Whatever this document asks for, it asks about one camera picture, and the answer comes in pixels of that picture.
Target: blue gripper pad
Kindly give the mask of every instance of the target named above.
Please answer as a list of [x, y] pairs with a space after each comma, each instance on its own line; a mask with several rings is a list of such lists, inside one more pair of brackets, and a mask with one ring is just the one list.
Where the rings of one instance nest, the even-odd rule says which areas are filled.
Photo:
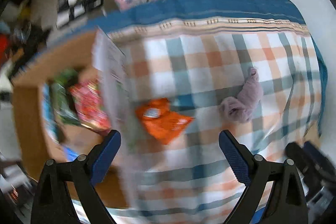
[[121, 136], [118, 131], [115, 132], [113, 137], [109, 140], [107, 145], [103, 148], [99, 154], [97, 160], [92, 165], [91, 179], [92, 185], [96, 185], [103, 181], [112, 160], [114, 159], [116, 153], [118, 152], [121, 145]]
[[248, 186], [250, 184], [248, 164], [245, 162], [230, 138], [226, 135], [225, 131], [222, 131], [219, 134], [219, 147], [226, 157], [237, 180], [240, 183], [244, 183], [245, 186]]

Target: blue fabric border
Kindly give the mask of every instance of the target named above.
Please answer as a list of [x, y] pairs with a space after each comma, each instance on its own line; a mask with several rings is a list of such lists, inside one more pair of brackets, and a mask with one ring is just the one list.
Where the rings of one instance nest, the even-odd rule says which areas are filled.
[[[305, 24], [301, 13], [290, 0], [158, 0], [126, 11], [115, 11], [109, 13], [107, 17], [103, 16], [90, 20], [85, 26], [79, 27], [73, 33], [62, 37], [62, 41], [75, 34], [93, 30], [97, 26], [104, 32], [109, 33], [131, 25], [152, 25], [171, 18], [192, 20], [214, 16], [287, 19]], [[318, 122], [319, 134], [321, 134], [320, 125], [325, 108], [328, 71], [314, 40], [313, 44], [318, 58], [322, 85], [321, 111]]]

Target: crumpled sock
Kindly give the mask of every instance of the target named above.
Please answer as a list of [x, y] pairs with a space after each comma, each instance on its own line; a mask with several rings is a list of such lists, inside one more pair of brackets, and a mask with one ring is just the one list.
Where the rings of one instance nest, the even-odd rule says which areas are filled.
[[259, 83], [258, 71], [251, 68], [250, 76], [238, 93], [237, 98], [227, 97], [220, 104], [224, 118], [231, 122], [248, 122], [261, 97], [263, 88]]

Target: plaid tablecloth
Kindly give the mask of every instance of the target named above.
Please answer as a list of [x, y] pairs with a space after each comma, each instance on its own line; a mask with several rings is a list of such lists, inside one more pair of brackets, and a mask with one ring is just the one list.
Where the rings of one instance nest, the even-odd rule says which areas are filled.
[[[126, 55], [135, 106], [168, 97], [172, 109], [195, 117], [167, 146], [130, 129], [139, 132], [136, 149], [125, 160], [125, 189], [133, 209], [113, 210], [124, 216], [120, 221], [222, 223], [244, 185], [228, 166], [218, 134], [229, 129], [253, 154], [283, 161], [285, 146], [302, 143], [318, 119], [319, 65], [305, 25], [252, 18], [171, 19], [110, 35]], [[238, 94], [250, 67], [258, 70], [264, 96], [250, 122], [226, 122], [219, 105]]]

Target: metal screw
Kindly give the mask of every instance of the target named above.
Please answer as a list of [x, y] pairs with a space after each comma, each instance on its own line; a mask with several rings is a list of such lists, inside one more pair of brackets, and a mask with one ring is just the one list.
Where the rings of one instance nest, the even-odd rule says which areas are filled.
[[47, 160], [47, 162], [45, 164], [48, 165], [48, 166], [53, 165], [54, 160]]
[[287, 163], [288, 163], [289, 165], [294, 165], [294, 161], [293, 161], [292, 159], [287, 159]]
[[77, 157], [77, 160], [78, 161], [84, 161], [86, 159], [86, 155], [79, 155], [78, 157]]
[[254, 155], [254, 159], [255, 159], [256, 161], [262, 161], [262, 160], [263, 160], [263, 157], [262, 157], [261, 155], [259, 155], [259, 154], [256, 154], [256, 155]]

